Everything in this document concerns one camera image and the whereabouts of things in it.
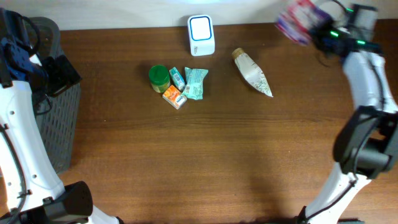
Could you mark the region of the red purple tissue pack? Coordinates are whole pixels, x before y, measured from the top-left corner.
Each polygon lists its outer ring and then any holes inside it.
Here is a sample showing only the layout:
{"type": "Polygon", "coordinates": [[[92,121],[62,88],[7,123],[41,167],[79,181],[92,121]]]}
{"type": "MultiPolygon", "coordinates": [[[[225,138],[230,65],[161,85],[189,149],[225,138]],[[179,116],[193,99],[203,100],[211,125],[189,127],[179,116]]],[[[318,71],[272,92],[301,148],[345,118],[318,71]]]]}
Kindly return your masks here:
{"type": "Polygon", "coordinates": [[[309,31],[330,19],[311,0],[295,0],[278,15],[275,26],[296,44],[308,45],[312,40],[309,31]]]}

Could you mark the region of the white pouch with cork cap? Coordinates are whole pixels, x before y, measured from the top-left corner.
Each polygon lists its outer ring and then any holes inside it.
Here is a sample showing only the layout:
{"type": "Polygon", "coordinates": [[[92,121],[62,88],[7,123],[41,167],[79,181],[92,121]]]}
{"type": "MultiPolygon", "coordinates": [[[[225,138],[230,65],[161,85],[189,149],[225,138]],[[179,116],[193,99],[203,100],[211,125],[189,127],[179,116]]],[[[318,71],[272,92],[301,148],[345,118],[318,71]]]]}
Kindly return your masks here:
{"type": "Polygon", "coordinates": [[[258,92],[272,98],[271,88],[258,64],[242,48],[235,49],[231,55],[246,82],[258,92]]]}

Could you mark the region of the teal wet wipes pack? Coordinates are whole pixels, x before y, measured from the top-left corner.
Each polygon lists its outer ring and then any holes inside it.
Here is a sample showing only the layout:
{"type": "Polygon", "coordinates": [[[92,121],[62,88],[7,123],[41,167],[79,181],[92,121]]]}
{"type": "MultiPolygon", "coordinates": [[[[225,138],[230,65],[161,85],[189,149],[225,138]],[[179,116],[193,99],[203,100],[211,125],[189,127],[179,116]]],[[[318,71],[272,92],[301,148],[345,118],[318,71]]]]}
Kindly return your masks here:
{"type": "Polygon", "coordinates": [[[188,68],[185,67],[185,77],[187,84],[182,92],[183,96],[186,96],[192,100],[203,99],[203,81],[208,74],[208,70],[199,68],[188,68]]]}

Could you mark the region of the green cup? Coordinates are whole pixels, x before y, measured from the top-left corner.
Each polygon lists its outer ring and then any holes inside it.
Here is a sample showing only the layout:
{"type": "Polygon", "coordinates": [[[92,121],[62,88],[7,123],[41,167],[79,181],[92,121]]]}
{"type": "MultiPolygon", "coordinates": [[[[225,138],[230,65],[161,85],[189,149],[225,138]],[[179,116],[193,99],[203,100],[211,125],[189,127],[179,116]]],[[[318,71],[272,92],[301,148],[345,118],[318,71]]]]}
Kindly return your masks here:
{"type": "Polygon", "coordinates": [[[164,93],[171,85],[169,71],[163,65],[154,65],[149,70],[149,80],[157,93],[164,93]]]}

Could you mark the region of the small green tissue pack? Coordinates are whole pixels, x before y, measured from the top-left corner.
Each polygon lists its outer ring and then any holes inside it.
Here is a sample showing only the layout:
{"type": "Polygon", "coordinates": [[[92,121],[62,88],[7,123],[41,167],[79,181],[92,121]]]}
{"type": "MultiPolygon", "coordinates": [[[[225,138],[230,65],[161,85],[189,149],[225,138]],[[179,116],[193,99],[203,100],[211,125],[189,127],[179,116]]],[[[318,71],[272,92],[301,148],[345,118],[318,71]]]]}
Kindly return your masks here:
{"type": "Polygon", "coordinates": [[[175,87],[181,92],[184,91],[186,85],[185,80],[183,79],[182,75],[177,70],[177,68],[176,67],[171,68],[169,70],[169,73],[172,81],[174,82],[175,87]]]}

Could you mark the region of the orange tissue pack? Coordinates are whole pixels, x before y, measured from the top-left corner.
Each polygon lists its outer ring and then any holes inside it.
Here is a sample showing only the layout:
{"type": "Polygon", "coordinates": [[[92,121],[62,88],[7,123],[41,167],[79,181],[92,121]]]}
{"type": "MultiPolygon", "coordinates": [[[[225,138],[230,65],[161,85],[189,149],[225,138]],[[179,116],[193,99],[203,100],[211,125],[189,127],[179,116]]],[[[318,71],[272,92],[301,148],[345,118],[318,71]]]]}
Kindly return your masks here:
{"type": "Polygon", "coordinates": [[[176,110],[179,110],[186,102],[187,97],[173,85],[170,85],[162,95],[168,103],[170,103],[176,110]]]}

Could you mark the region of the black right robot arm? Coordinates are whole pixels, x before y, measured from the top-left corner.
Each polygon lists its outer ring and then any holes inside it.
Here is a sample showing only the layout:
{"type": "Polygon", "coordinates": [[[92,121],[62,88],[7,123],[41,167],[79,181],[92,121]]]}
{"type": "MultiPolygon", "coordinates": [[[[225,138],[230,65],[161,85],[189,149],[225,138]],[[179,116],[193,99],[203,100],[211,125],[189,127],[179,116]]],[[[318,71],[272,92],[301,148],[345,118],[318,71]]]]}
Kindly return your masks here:
{"type": "Polygon", "coordinates": [[[342,59],[354,113],[337,135],[331,174],[316,199],[304,206],[296,223],[340,223],[340,216],[361,189],[397,162],[397,103],[385,75],[381,46],[372,41],[378,10],[353,4],[347,21],[312,28],[318,50],[342,59]]]}

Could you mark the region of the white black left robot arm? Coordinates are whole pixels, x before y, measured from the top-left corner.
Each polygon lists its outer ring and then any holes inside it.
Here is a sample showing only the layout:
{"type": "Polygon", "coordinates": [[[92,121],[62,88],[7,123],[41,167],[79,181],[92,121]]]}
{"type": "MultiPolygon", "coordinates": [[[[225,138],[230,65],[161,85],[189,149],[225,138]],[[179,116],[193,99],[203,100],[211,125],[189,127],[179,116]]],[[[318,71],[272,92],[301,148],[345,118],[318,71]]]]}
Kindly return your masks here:
{"type": "Polygon", "coordinates": [[[41,42],[29,30],[60,31],[45,17],[28,18],[1,9],[1,171],[8,212],[2,223],[120,223],[93,204],[88,185],[65,185],[50,163],[36,122],[35,108],[80,82],[64,55],[41,57],[41,42]]]}

